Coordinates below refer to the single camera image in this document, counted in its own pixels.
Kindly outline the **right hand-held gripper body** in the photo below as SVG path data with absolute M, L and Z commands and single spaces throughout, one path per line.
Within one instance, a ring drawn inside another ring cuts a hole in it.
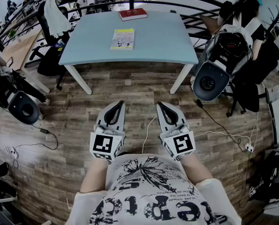
M 174 160 L 192 154 L 196 150 L 193 131 L 189 124 L 183 123 L 160 134 L 163 147 Z

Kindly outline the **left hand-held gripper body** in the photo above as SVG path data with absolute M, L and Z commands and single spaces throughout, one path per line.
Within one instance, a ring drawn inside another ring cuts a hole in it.
M 90 153 L 94 158 L 111 164 L 118 156 L 125 139 L 125 132 L 120 126 L 94 125 L 90 133 Z

